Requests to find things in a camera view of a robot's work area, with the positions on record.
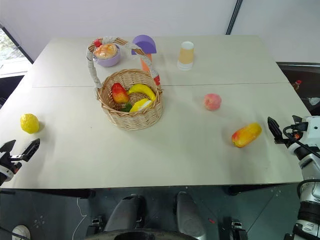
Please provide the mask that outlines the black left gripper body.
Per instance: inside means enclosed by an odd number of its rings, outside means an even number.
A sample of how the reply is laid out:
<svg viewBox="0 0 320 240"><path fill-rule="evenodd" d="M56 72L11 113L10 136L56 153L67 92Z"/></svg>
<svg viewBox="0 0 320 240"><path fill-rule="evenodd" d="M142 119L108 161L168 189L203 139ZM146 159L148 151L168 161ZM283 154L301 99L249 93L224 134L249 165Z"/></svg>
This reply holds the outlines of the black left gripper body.
<svg viewBox="0 0 320 240"><path fill-rule="evenodd" d="M25 155L24 154L19 154L19 155L11 155L9 157L9 169L13 173L17 173L18 170L22 167L21 161L25 160Z"/></svg>

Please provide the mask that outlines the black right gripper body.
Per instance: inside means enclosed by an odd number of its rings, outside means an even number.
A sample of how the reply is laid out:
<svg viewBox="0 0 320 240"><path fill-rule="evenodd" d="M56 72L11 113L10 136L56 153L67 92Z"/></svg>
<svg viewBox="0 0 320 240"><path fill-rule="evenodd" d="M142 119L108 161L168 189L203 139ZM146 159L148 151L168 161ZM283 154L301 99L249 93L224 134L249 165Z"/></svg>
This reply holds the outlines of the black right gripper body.
<svg viewBox="0 0 320 240"><path fill-rule="evenodd" d="M290 126L286 126L283 129L283 134L287 137L287 141L285 146L286 147L290 147L293 144L296 144L298 146L300 146L301 144L299 143L299 141L294 137L294 131L297 130L297 125L296 124L291 124Z"/></svg>

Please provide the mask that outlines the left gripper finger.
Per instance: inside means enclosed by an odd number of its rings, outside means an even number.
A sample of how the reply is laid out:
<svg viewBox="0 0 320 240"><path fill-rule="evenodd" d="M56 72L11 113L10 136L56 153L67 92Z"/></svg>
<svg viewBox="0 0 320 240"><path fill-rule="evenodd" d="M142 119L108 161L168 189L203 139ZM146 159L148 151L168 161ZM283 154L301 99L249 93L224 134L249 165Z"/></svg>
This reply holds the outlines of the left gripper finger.
<svg viewBox="0 0 320 240"><path fill-rule="evenodd" d="M21 155L21 160L28 162L40 147L40 139L37 138L29 143Z"/></svg>
<svg viewBox="0 0 320 240"><path fill-rule="evenodd" d="M16 140L11 140L11 141L8 141L6 143L4 143L1 147L0 147L0 152L3 153L3 152L8 152L10 153L11 150L13 149L14 145L15 145L15 142Z"/></svg>

